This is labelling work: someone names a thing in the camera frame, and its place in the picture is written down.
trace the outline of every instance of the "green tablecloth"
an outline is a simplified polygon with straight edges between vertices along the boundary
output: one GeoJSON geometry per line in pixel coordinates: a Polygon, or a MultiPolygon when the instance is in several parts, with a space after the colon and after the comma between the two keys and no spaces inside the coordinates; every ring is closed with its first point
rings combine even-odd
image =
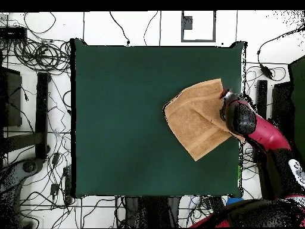
{"type": "Polygon", "coordinates": [[[163,106],[195,83],[241,89],[243,42],[232,48],[87,46],[75,39],[75,195],[234,194],[238,141],[195,162],[163,106]]]}

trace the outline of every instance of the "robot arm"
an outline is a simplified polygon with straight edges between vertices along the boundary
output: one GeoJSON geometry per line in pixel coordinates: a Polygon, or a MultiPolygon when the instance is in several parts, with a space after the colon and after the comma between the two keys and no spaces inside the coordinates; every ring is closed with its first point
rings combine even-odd
{"type": "Polygon", "coordinates": [[[249,104],[224,91],[220,117],[228,129],[260,148],[266,159],[263,200],[244,200],[208,216],[193,227],[298,227],[305,225],[305,173],[278,128],[256,114],[249,104]]]}
{"type": "Polygon", "coordinates": [[[279,129],[256,114],[241,96],[225,91],[221,99],[224,103],[220,114],[228,129],[244,136],[266,156],[266,187],[270,191],[268,199],[305,195],[304,173],[279,129]]]}

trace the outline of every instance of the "black frame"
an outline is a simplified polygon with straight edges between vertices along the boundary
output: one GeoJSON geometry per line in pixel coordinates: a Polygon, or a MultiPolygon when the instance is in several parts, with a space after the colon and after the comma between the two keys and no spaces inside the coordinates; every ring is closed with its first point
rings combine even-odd
{"type": "Polygon", "coordinates": [[[213,39],[184,39],[184,30],[192,30],[192,22],[192,17],[184,16],[184,11],[181,11],[181,42],[216,42],[216,11],[213,17],[213,39]]]}

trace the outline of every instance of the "cloth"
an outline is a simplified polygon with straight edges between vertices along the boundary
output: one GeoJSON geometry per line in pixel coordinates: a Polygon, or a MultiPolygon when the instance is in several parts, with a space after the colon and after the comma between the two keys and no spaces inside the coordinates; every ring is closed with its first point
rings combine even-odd
{"type": "Polygon", "coordinates": [[[238,140],[194,162],[164,105],[201,81],[241,92],[244,43],[220,47],[71,45],[71,194],[239,197],[238,140]]]}
{"type": "Polygon", "coordinates": [[[165,106],[170,129],[195,161],[232,136],[220,118],[222,91],[221,79],[200,82],[165,106]]]}

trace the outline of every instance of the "brown towel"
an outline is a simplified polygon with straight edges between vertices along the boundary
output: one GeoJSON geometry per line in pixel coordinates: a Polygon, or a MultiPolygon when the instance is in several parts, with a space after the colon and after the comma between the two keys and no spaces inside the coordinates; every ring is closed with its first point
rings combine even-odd
{"type": "Polygon", "coordinates": [[[200,82],[165,105],[170,129],[195,161],[231,137],[219,114],[222,91],[221,79],[200,82]]]}

